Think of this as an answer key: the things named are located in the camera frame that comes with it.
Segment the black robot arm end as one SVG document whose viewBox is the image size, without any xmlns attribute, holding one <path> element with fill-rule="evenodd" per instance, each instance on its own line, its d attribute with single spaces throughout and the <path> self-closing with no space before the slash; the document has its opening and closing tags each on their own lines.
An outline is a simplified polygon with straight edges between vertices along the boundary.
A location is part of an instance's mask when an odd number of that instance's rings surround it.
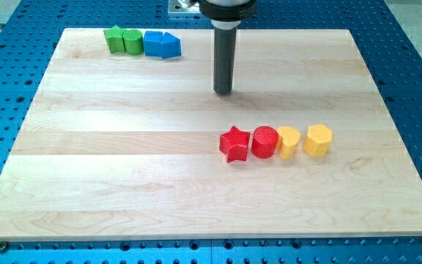
<svg viewBox="0 0 422 264">
<path fill-rule="evenodd" d="M 199 11 L 215 21 L 241 21 L 256 12 L 257 0 L 198 0 Z"/>
</svg>

